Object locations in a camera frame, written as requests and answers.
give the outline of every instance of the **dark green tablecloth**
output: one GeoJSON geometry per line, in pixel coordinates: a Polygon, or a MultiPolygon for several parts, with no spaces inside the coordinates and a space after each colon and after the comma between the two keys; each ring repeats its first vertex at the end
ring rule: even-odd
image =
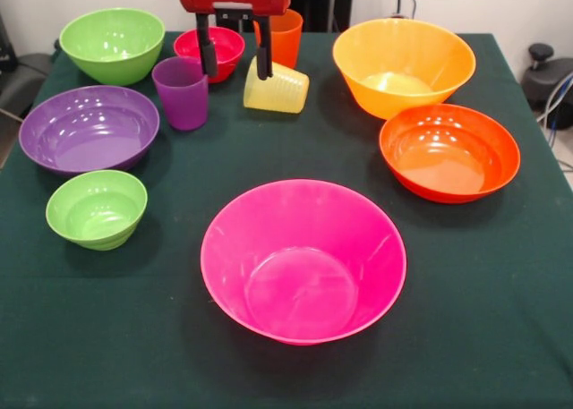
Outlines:
{"type": "MultiPolygon", "coordinates": [[[[323,34],[303,37],[298,67],[312,82],[300,115],[243,108],[249,37],[237,73],[210,87],[206,126],[175,133],[162,120],[133,169],[149,209],[116,251],[48,229],[63,180],[17,147],[0,174],[0,406],[572,407],[573,196],[493,37],[464,38],[478,70],[450,101],[504,124],[523,160],[511,185],[471,204],[433,204],[394,180],[381,122],[353,101],[323,34]],[[204,288],[210,220],[239,193],[293,177],[363,193],[404,236],[404,291],[358,336],[275,343],[204,288]]],[[[37,103],[91,83],[60,55],[37,103]]],[[[133,88],[161,109],[150,77],[133,88]]]]}

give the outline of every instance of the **bowl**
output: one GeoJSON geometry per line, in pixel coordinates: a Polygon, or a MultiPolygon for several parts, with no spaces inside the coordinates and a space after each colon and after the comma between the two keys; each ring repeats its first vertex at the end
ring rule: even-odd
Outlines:
{"type": "Polygon", "coordinates": [[[519,147],[487,115],[455,105],[407,109],[380,132],[382,156],[415,194],[466,203],[496,192],[517,174],[519,147]]]}
{"type": "Polygon", "coordinates": [[[255,333],[316,345],[371,326],[406,278],[406,251],[388,216],[334,183],[256,187],[213,219],[201,247],[213,300],[255,333]]]}
{"type": "Polygon", "coordinates": [[[153,102],[109,85],[71,89],[34,108],[21,124],[24,153],[61,175],[126,170],[149,149],[159,130],[153,102]]]}
{"type": "Polygon", "coordinates": [[[358,105],[383,119],[443,102],[475,71],[466,42],[416,20],[356,24],[338,37],[332,54],[358,105]]]}
{"type": "MultiPolygon", "coordinates": [[[[209,38],[217,56],[217,76],[209,77],[209,83],[226,80],[235,71],[244,51],[244,39],[237,32],[224,27],[209,27],[209,38]]],[[[180,57],[201,58],[197,30],[181,34],[173,44],[175,53],[180,57]]]]}
{"type": "Polygon", "coordinates": [[[46,206],[50,228],[70,242],[109,251],[127,241],[147,206],[145,186],[119,170],[98,170],[62,184],[46,206]]]}
{"type": "Polygon", "coordinates": [[[60,34],[60,46],[94,80],[129,85],[151,71],[164,37],[165,26],[152,13],[103,9],[67,24],[60,34]]]}

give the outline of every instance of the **small red bowl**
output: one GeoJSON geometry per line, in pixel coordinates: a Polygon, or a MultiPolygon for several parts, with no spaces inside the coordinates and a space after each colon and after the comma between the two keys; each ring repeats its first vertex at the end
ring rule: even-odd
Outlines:
{"type": "Polygon", "coordinates": [[[487,115],[455,105],[407,109],[382,126],[380,149],[411,192],[466,203],[496,192],[517,174],[519,147],[487,115]]]}
{"type": "MultiPolygon", "coordinates": [[[[215,47],[217,55],[217,76],[209,77],[209,83],[226,80],[235,71],[236,65],[244,51],[244,39],[231,29],[224,27],[209,27],[209,38],[215,47]]],[[[181,34],[173,45],[180,57],[201,58],[197,30],[189,30],[181,34]]]]}

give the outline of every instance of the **light green bowl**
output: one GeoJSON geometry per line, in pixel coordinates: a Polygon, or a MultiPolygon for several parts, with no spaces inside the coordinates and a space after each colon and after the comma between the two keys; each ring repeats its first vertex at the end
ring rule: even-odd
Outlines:
{"type": "Polygon", "coordinates": [[[164,37],[165,26],[152,13],[103,9],[66,25],[60,34],[60,46],[94,80],[129,85],[151,71],[164,37]]]}
{"type": "Polygon", "coordinates": [[[132,235],[147,206],[145,186],[119,170],[98,170],[62,184],[46,206],[48,225],[60,236],[108,251],[132,235]]]}

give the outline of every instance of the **translucent yellow cup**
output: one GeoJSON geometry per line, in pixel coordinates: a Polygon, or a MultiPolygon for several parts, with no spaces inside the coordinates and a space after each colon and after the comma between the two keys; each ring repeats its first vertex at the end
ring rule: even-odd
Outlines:
{"type": "Polygon", "coordinates": [[[308,93],[308,76],[278,63],[272,64],[272,73],[272,77],[260,80],[257,57],[253,58],[244,84],[244,107],[299,114],[308,93]]]}

